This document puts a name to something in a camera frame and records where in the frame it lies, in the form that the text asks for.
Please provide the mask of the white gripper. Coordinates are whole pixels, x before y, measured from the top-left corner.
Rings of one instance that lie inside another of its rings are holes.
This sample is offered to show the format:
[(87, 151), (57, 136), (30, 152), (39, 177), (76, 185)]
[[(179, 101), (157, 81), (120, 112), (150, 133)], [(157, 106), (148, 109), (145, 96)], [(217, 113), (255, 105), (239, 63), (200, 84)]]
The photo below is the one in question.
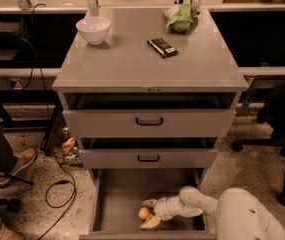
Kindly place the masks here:
[(174, 217), (174, 197), (163, 197), (158, 200), (147, 199), (141, 205), (147, 208), (154, 208), (155, 215), (150, 215), (145, 222), (140, 225), (142, 230), (150, 230), (156, 228), (161, 221), (168, 221)]

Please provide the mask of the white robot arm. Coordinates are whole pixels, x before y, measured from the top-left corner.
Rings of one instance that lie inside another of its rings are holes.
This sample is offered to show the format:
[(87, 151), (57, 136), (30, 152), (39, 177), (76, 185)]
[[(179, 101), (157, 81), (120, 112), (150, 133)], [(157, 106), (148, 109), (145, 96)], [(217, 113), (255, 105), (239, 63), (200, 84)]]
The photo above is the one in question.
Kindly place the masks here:
[(225, 190), (214, 199), (192, 186), (173, 197), (148, 199), (142, 206), (151, 211), (140, 228), (156, 228), (176, 216), (191, 218), (203, 213), (216, 221), (217, 240), (285, 240), (285, 230), (274, 215), (250, 192)]

